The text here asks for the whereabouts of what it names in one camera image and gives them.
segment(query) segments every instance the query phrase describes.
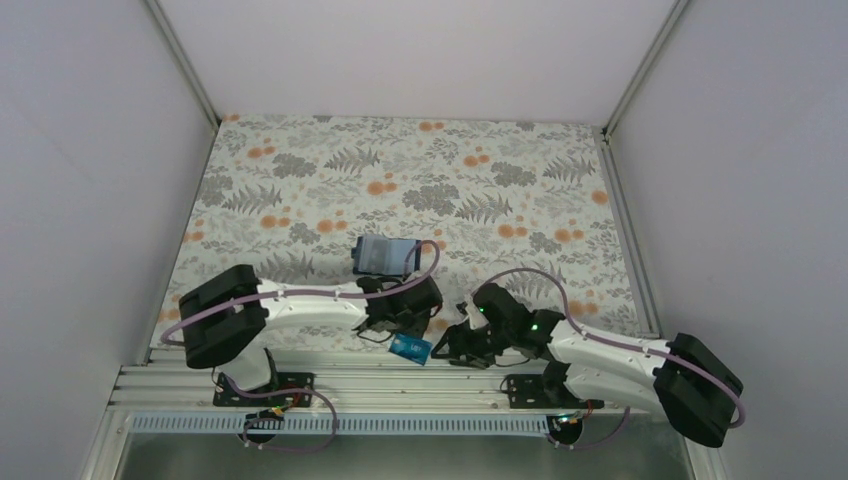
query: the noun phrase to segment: ventilation grille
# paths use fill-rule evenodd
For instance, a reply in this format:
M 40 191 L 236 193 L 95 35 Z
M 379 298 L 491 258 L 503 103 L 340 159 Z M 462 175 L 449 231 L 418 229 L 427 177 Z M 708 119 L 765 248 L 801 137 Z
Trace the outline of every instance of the ventilation grille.
M 142 412 L 133 418 L 135 433 L 241 433 L 245 414 Z M 328 414 L 289 413 L 250 433 L 327 434 Z M 339 414 L 339 435 L 518 435 L 547 433 L 544 415 L 379 415 Z

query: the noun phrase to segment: black mounting plate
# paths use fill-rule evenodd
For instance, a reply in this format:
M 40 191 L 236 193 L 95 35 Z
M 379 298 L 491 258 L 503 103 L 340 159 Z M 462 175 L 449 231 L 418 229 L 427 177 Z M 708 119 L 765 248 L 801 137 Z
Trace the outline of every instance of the black mounting plate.
M 294 385 L 298 388 L 314 388 L 315 374 L 312 373 L 289 373 L 277 372 L 277 381 L 271 382 L 267 386 L 253 390 L 250 393 L 267 393 L 275 390 L 291 388 Z M 244 398 L 240 397 L 230 383 L 227 381 L 224 374 L 218 375 L 216 381 L 215 397 L 212 398 L 212 405 L 216 407 L 277 407 L 285 405 L 288 400 L 294 398 L 294 394 L 278 395 L 268 398 Z M 293 407 L 309 407 L 312 405 L 312 395 L 301 395 L 297 403 Z
M 579 398 L 566 394 L 553 401 L 545 393 L 541 375 L 512 374 L 504 378 L 504 393 L 509 396 L 509 408 L 516 410 L 531 410 L 543 408 L 575 408 L 588 409 L 588 403 Z M 604 408 L 603 400 L 592 400 L 592 409 Z

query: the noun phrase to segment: floral pattern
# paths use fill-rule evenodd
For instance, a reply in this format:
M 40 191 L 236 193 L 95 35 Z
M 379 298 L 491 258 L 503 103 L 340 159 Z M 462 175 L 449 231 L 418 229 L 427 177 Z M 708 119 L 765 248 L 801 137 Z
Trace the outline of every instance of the floral pattern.
M 353 280 L 356 237 L 429 238 L 443 250 L 445 308 L 426 339 L 461 321 L 455 305 L 516 266 L 562 279 L 581 321 L 638 335 L 621 244 L 586 125 L 330 116 L 230 115 L 212 150 L 152 346 L 179 320 L 180 295 L 239 263 L 278 282 Z M 423 264 L 433 258 L 425 247 Z M 503 285 L 555 308 L 544 278 Z M 295 350 L 383 350 L 315 326 L 260 335 Z

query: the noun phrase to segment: orange dot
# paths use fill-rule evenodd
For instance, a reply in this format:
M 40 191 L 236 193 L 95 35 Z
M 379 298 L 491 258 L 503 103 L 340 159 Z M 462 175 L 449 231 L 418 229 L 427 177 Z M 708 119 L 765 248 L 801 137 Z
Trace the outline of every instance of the orange dot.
M 368 184 L 368 193 L 371 195 L 379 195 L 383 193 L 383 184 L 380 182 L 371 182 Z
M 569 300 L 568 311 L 572 316 L 579 317 L 583 315 L 583 304 L 580 303 L 580 300 Z
M 515 235 L 515 231 L 512 229 L 511 226 L 504 224 L 498 227 L 498 235 L 502 236 L 503 238 L 509 238 Z
M 560 228 L 554 232 L 554 237 L 562 243 L 568 243 L 571 241 L 571 233 L 564 228 Z
M 265 215 L 262 217 L 262 220 L 259 220 L 259 225 L 262 225 L 262 228 L 274 228 L 274 225 L 277 224 L 277 217 L 273 215 Z
M 321 220 L 318 222 L 318 226 L 316 227 L 321 233 L 330 233 L 333 231 L 333 221 L 332 220 Z
M 605 192 L 595 190 L 594 192 L 592 192 L 592 200 L 598 205 L 604 205 L 609 200 L 609 197 Z

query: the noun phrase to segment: purple cable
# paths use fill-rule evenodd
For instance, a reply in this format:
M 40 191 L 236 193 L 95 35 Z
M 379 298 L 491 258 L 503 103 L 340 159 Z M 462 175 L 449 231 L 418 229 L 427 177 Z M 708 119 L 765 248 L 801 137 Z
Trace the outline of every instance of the purple cable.
M 577 322 L 574 321 L 574 318 L 571 316 L 571 313 L 568 311 L 568 295 L 565 293 L 565 288 L 562 286 L 562 282 L 560 282 L 559 280 L 556 279 L 556 277 L 554 277 L 553 275 L 551 275 L 550 273 L 548 273 L 544 270 L 539 270 L 538 268 L 530 268 L 530 267 L 511 268 L 509 270 L 501 272 L 501 273 L 495 275 L 494 277 L 486 280 L 485 282 L 483 282 L 483 285 L 486 285 L 487 283 L 492 283 L 493 281 L 497 280 L 498 278 L 503 277 L 504 275 L 509 275 L 509 274 L 516 273 L 516 272 L 536 273 L 536 274 L 539 274 L 539 275 L 547 278 L 548 280 L 554 282 L 554 285 L 556 285 L 557 289 L 559 290 L 560 295 L 562 296 L 562 308 L 563 308 L 563 312 L 565 313 L 565 319 L 568 320 L 568 324 L 571 325 L 571 328 L 573 328 L 577 332 L 580 332 L 581 334 L 583 334 L 583 330 L 580 328 L 580 326 L 577 324 Z M 480 289 L 480 287 L 477 287 L 474 290 L 474 293 L 476 293 L 477 290 L 479 290 L 479 289 Z M 684 360 L 684 359 L 678 357 L 677 355 L 672 355 L 670 353 L 661 352 L 659 350 L 654 350 L 653 348 L 649 348 L 647 352 L 643 352 L 640 347 L 629 345 L 629 344 L 623 343 L 623 342 L 618 342 L 618 341 L 615 341 L 615 340 L 610 340 L 608 338 L 604 338 L 604 337 L 595 335 L 595 334 L 590 333 L 590 332 L 586 332 L 585 336 L 586 336 L 586 338 L 588 338 L 590 340 L 594 340 L 596 342 L 603 343 L 604 345 L 610 345 L 610 346 L 613 346 L 613 347 L 622 348 L 624 350 L 630 350 L 632 352 L 638 352 L 640 354 L 641 353 L 647 353 L 649 355 L 656 355 L 658 357 L 661 357 L 661 358 L 664 358 L 664 359 L 669 360 L 671 362 L 674 362 L 674 363 L 676 363 L 676 364 L 678 364 L 678 365 L 680 365 L 684 368 L 688 368 L 689 370 L 691 370 L 691 371 L 697 373 L 698 375 L 700 375 L 701 377 L 703 377 L 704 380 L 706 380 L 706 381 L 712 383 L 713 385 L 715 385 L 716 387 L 718 387 L 718 389 L 721 390 L 722 393 L 727 395 L 730 398 L 730 400 L 733 401 L 734 405 L 736 405 L 736 410 L 738 410 L 739 415 L 736 418 L 736 421 L 732 422 L 729 425 L 730 428 L 738 428 L 738 427 L 741 427 L 743 423 L 745 423 L 745 417 L 746 417 L 745 406 L 742 405 L 742 400 L 739 399 L 739 396 L 736 395 L 736 393 L 733 392 L 733 390 L 731 390 L 730 387 L 725 385 L 724 382 L 717 379 L 713 375 L 710 375 L 709 372 L 707 372 L 703 368 L 693 364 L 692 362 L 689 362 L 688 360 Z
M 436 265 L 438 265 L 439 257 L 441 256 L 441 251 L 439 249 L 439 245 L 437 245 L 436 242 L 434 242 L 432 240 L 421 240 L 420 242 L 416 243 L 415 246 L 412 247 L 412 249 L 409 250 L 409 253 L 406 254 L 406 259 L 404 259 L 404 265 L 408 264 L 409 258 L 412 256 L 412 253 L 415 252 L 416 250 L 418 250 L 419 248 L 421 248 L 424 245 L 432 245 L 434 252 L 435 252 L 435 258 L 433 258 L 433 263 L 430 265 L 430 268 L 428 268 L 427 271 L 424 272 L 424 275 L 422 275 L 422 276 L 420 276 L 420 277 L 418 277 L 418 278 L 416 278 L 416 279 L 414 279 L 410 282 L 403 283 L 403 284 L 399 285 L 398 287 L 395 287 L 391 290 L 384 290 L 384 291 L 375 292 L 375 293 L 339 293 L 338 298 L 370 300 L 372 298 L 388 297 L 389 295 L 395 295 L 397 293 L 409 290 L 410 288 L 426 281 L 427 278 L 429 278 L 433 274 L 433 272 L 436 270 Z M 299 289 L 294 289 L 294 290 L 285 290 L 284 292 L 279 292 L 279 291 L 265 292 L 265 293 L 257 293 L 257 294 L 254 294 L 254 295 L 247 295 L 247 296 L 244 296 L 244 297 L 234 298 L 234 299 L 229 300 L 227 302 L 215 305 L 214 307 L 207 308 L 206 310 L 203 310 L 202 312 L 195 313 L 194 315 L 186 318 L 185 320 L 177 323 L 176 325 L 171 326 L 170 328 L 168 328 L 167 330 L 162 332 L 162 336 L 159 337 L 159 341 L 161 341 L 165 345 L 171 345 L 171 346 L 174 346 L 174 347 L 184 347 L 185 346 L 184 342 L 180 342 L 179 340 L 171 339 L 171 335 L 176 333 L 178 330 L 182 330 L 182 329 L 188 327 L 189 325 L 194 325 L 195 323 L 205 319 L 206 317 L 208 317 L 210 315 L 214 315 L 218 312 L 221 312 L 221 311 L 226 310 L 228 308 L 234 307 L 236 305 L 242 305 L 244 303 L 255 302 L 255 301 L 258 301 L 258 300 L 267 300 L 269 298 L 277 298 L 279 296 L 287 297 L 287 296 L 290 296 L 290 295 L 291 296 L 294 296 L 294 295 L 312 295 L 312 296 L 317 296 L 317 297 L 336 297 L 337 294 L 335 292 L 331 292 L 331 291 L 327 291 L 327 290 L 316 290 L 316 289 L 312 289 L 312 288 L 299 288 Z
M 324 404 L 327 405 L 327 408 L 330 409 L 330 413 L 333 414 L 332 431 L 330 432 L 330 436 L 327 437 L 326 440 L 324 440 L 324 443 L 321 443 L 321 444 L 318 444 L 318 445 L 315 445 L 315 446 L 312 446 L 312 447 L 293 448 L 293 447 L 274 447 L 274 446 L 270 446 L 270 445 L 264 445 L 264 444 L 261 444 L 261 443 L 252 442 L 247 438 L 247 431 L 248 430 L 250 430 L 253 426 L 255 426 L 258 423 L 268 422 L 268 421 L 277 421 L 276 418 L 254 418 L 253 420 L 250 420 L 249 422 L 245 423 L 244 424 L 244 430 L 242 430 L 241 439 L 244 440 L 244 442 L 246 444 L 257 447 L 260 450 L 271 450 L 271 451 L 274 451 L 274 452 L 318 453 L 318 452 L 324 450 L 325 448 L 327 448 L 327 446 L 330 445 L 330 442 L 332 442 L 333 439 L 336 438 L 336 435 L 338 434 L 338 431 L 339 431 L 339 416 L 336 413 L 336 408 L 333 406 L 333 402 L 331 402 L 329 398 L 327 398 L 324 395 L 316 392 L 315 390 L 310 390 L 308 388 L 285 388 L 285 389 L 282 389 L 282 390 L 276 390 L 276 391 L 268 392 L 268 393 L 250 393 L 250 392 L 246 392 L 246 391 L 238 388 L 238 386 L 236 385 L 236 382 L 234 382 L 233 379 L 231 379 L 230 377 L 226 377 L 226 378 L 227 378 L 227 382 L 230 384 L 230 388 L 232 388 L 233 391 L 236 392 L 236 394 L 238 394 L 241 397 L 244 397 L 244 398 L 269 398 L 269 397 L 276 397 L 276 396 L 279 396 L 279 395 L 287 395 L 287 394 L 291 394 L 291 393 L 301 393 L 301 394 L 306 394 L 306 395 L 314 395 L 314 396 L 320 398 L 324 402 Z
M 628 423 L 630 423 L 630 407 L 626 407 L 624 409 L 624 416 L 621 417 L 621 422 L 618 423 L 618 426 L 615 427 L 615 430 L 613 430 L 612 433 L 604 437 L 602 440 L 598 440 L 597 442 L 590 443 L 588 445 L 568 445 L 568 449 L 577 451 L 589 450 L 590 448 L 604 446 L 607 443 L 611 442 L 613 438 L 618 436 L 618 434 L 624 430 L 624 427 L 626 427 Z M 546 434 L 545 436 L 551 443 L 554 444 L 554 448 L 559 448 L 561 443 L 559 443 L 554 437 L 552 437 L 550 433 Z

